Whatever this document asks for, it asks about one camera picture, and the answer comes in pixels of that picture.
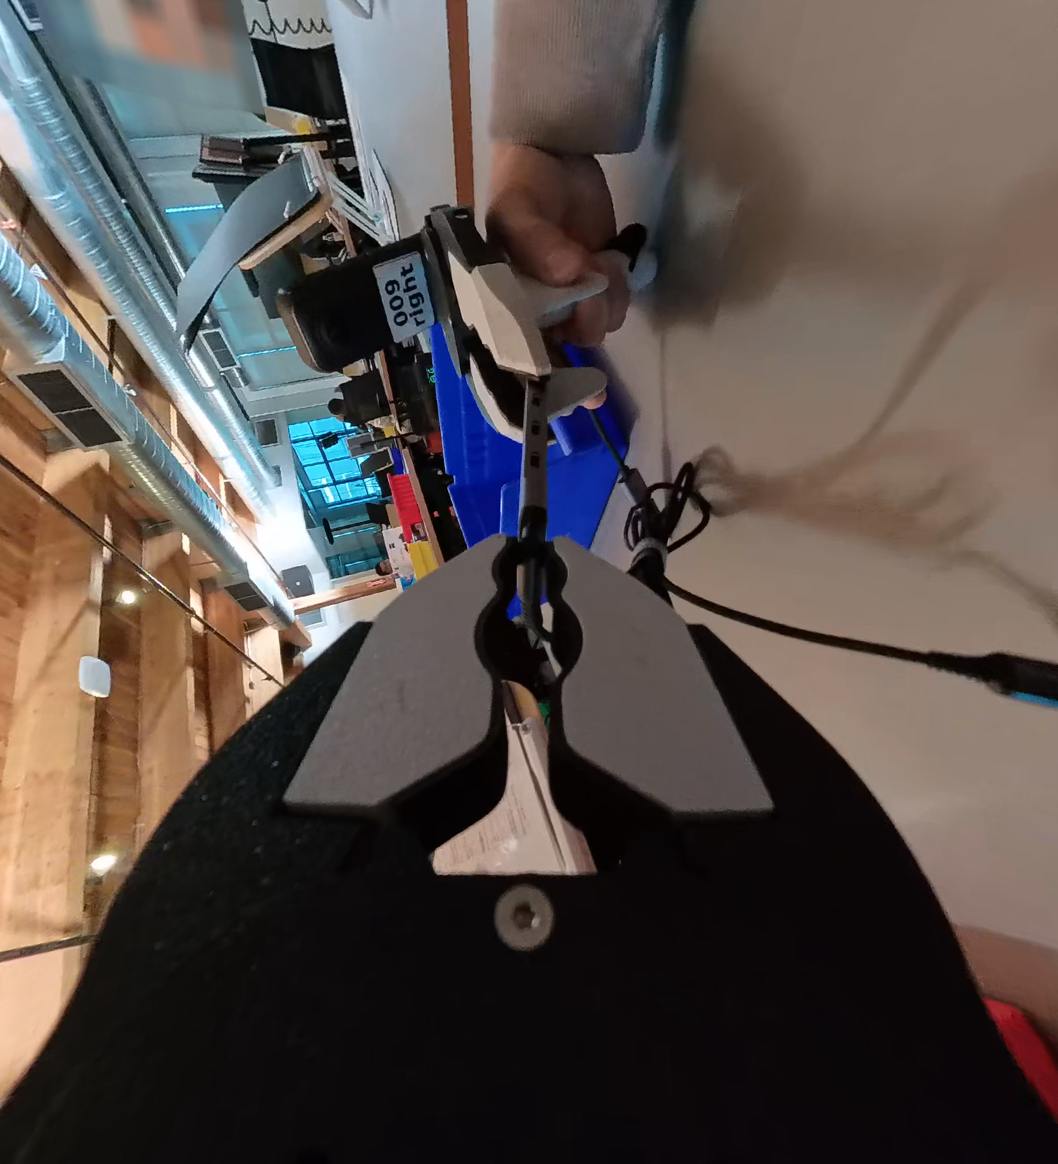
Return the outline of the curved grey panel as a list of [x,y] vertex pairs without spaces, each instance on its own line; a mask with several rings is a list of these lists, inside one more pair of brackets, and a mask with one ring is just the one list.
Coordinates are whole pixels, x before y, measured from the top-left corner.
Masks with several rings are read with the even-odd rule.
[[176,329],[182,351],[198,340],[212,300],[230,271],[251,269],[332,207],[326,180],[296,152],[237,196],[177,288]]

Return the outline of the grey desk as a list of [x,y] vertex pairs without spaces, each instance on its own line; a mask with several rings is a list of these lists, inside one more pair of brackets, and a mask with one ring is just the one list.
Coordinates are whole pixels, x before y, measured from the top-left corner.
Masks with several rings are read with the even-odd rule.
[[707,452],[688,590],[1058,661],[1058,3],[674,3],[610,355],[641,461]]

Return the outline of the person's right forearm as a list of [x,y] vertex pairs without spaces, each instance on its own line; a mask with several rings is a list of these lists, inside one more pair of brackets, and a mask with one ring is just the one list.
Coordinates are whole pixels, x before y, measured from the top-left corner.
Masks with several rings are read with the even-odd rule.
[[640,145],[667,1],[500,1],[490,137],[566,156]]

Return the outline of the printed instruction sheet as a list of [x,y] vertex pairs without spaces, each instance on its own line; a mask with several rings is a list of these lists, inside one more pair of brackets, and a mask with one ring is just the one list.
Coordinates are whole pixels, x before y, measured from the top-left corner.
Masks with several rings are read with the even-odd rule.
[[558,812],[549,781],[549,729],[528,689],[504,685],[507,781],[500,803],[440,846],[439,875],[585,875],[595,863],[583,834]]

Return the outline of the person's right hand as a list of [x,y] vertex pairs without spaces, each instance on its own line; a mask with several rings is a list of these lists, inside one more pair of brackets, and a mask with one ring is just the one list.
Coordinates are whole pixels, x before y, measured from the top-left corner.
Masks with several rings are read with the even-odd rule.
[[512,265],[541,284],[564,288],[596,273],[607,279],[603,293],[575,304],[554,328],[558,340],[596,347],[622,328],[632,294],[623,271],[607,258],[618,227],[595,155],[495,141],[485,227]]

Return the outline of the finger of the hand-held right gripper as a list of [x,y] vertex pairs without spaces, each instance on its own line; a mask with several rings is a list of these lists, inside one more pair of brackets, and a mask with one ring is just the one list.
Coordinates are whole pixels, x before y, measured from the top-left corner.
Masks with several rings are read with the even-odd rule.
[[501,371],[546,378],[552,364],[528,294],[506,262],[466,268],[449,261],[463,324],[473,329]]
[[595,367],[555,368],[546,382],[528,382],[517,373],[477,369],[477,405],[482,418],[499,435],[523,444],[528,389],[544,389],[543,407],[550,424],[601,397],[607,390],[606,373]]

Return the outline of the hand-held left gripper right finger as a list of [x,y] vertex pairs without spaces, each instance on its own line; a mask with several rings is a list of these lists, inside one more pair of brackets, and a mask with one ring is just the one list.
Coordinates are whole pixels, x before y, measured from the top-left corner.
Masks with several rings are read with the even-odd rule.
[[562,684],[575,756],[672,815],[768,814],[769,791],[686,623],[573,540],[554,549],[582,636]]

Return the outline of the blue plastic bin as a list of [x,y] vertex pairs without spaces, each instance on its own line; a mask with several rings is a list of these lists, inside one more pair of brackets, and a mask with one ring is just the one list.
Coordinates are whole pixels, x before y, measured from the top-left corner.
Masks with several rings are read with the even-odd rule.
[[[518,529],[521,444],[493,429],[455,368],[444,330],[430,333],[435,393],[445,468],[456,517],[468,546]],[[595,411],[578,407],[558,418],[547,456],[547,535],[589,549],[617,484],[619,456],[628,452],[629,423],[613,382]]]

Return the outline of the silver air duct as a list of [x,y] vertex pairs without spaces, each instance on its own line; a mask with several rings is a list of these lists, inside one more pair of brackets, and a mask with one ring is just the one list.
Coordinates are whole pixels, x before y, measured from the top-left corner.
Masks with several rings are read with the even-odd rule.
[[145,502],[205,552],[248,613],[280,630],[296,620],[274,572],[177,458],[0,233],[0,346],[12,382],[85,451],[104,451]]
[[229,386],[183,354],[172,293],[40,52],[0,3],[0,156],[250,511],[274,475]]

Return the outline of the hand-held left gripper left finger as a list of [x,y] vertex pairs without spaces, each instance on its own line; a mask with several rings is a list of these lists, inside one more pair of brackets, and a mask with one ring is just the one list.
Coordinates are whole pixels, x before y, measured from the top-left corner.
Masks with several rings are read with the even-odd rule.
[[371,624],[284,805],[382,814],[485,742],[493,678],[480,661],[482,614],[497,599],[495,534],[436,568]]

